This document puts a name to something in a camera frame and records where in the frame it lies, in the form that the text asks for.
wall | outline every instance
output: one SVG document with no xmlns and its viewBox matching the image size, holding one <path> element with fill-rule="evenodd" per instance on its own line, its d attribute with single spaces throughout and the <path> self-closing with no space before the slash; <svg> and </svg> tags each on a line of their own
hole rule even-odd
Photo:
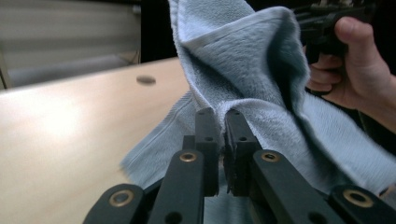
<svg viewBox="0 0 396 224">
<path fill-rule="evenodd" d="M 132 6 L 0 0 L 0 50 L 7 68 L 63 63 L 140 48 Z"/>
</svg>

black device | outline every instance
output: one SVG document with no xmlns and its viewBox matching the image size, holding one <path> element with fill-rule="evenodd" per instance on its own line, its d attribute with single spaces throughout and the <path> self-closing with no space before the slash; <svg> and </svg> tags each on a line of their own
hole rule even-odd
<svg viewBox="0 0 396 224">
<path fill-rule="evenodd" d="M 313 189 L 282 154 L 263 150 L 244 116 L 226 115 L 225 148 L 210 108 L 195 116 L 195 135 L 184 137 L 162 180 L 147 189 L 117 185 L 86 216 L 97 223 L 203 223 L 204 197 L 218 194 L 219 152 L 233 196 L 248 197 L 254 223 L 396 223 L 396 211 L 357 186 Z"/>
</svg>

black plastic part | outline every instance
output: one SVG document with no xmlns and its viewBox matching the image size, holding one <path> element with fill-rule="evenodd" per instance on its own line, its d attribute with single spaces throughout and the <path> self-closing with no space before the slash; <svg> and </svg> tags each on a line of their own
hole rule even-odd
<svg viewBox="0 0 396 224">
<path fill-rule="evenodd" d="M 253 153 L 261 146 L 239 111 L 230 110 L 225 125 L 224 172 L 228 191 L 233 196 L 248 196 L 251 180 L 249 163 Z"/>
<path fill-rule="evenodd" d="M 344 223 L 280 153 L 257 151 L 251 172 L 277 223 Z"/>
<path fill-rule="evenodd" d="M 169 164 L 148 223 L 198 224 L 203 216 L 204 156 L 197 150 L 181 150 Z"/>
<path fill-rule="evenodd" d="M 369 22 L 375 13 L 375 4 L 356 7 L 338 7 L 332 10 L 318 10 L 316 7 L 300 7 L 293 10 L 301 29 L 301 41 L 306 45 L 308 63 L 317 63 L 319 54 L 344 56 L 347 46 L 335 35 L 334 26 L 339 19 L 348 16 Z"/>
<path fill-rule="evenodd" d="M 129 184 L 117 185 L 111 189 L 108 189 L 104 194 L 102 194 L 88 215 L 85 217 L 83 223 L 143 223 L 146 218 L 146 214 L 142 213 L 143 200 L 144 191 L 138 186 Z"/>
<path fill-rule="evenodd" d="M 213 109 L 210 107 L 195 114 L 195 150 L 205 156 L 206 197 L 219 193 L 219 129 L 216 124 Z M 183 143 L 183 149 L 189 146 Z"/>
<path fill-rule="evenodd" d="M 163 182 L 163 178 L 161 178 L 154 184 L 144 189 L 145 192 L 144 209 L 148 215 L 151 212 L 152 207 L 154 206 L 155 200 L 157 199 L 158 191 L 160 190 L 162 182 Z"/>
<path fill-rule="evenodd" d="M 396 211 L 373 193 L 357 186 L 337 186 L 332 190 L 329 205 L 346 223 L 394 224 Z"/>
</svg>

brass screw insert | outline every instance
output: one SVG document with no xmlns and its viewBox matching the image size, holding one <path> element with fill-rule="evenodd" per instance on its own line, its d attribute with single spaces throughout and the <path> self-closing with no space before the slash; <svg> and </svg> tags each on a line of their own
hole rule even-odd
<svg viewBox="0 0 396 224">
<path fill-rule="evenodd" d="M 134 198 L 134 193 L 129 189 L 122 189 L 113 193 L 108 202 L 114 207 L 123 207 Z"/>
<path fill-rule="evenodd" d="M 194 153 L 186 152 L 180 155 L 180 160 L 185 162 L 195 161 L 197 156 Z"/>
<path fill-rule="evenodd" d="M 343 195 L 350 203 L 359 207 L 369 208 L 374 205 L 373 200 L 369 196 L 355 189 L 346 189 Z"/>
</svg>

light blue towel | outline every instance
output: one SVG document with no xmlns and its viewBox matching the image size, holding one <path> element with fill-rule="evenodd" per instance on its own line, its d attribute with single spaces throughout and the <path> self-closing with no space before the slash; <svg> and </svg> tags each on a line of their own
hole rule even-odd
<svg viewBox="0 0 396 224">
<path fill-rule="evenodd" d="M 354 183 L 379 193 L 396 183 L 396 158 L 343 112 L 304 92 L 309 70 L 299 26 L 284 7 L 254 12 L 243 0 L 171 0 L 177 53 L 191 91 L 122 161 L 145 188 L 163 177 L 195 111 L 214 108 L 224 131 L 231 108 L 244 114 L 263 148 L 283 153 L 324 192 Z M 250 223 L 247 200 L 225 192 L 205 199 L 205 223 Z"/>
</svg>

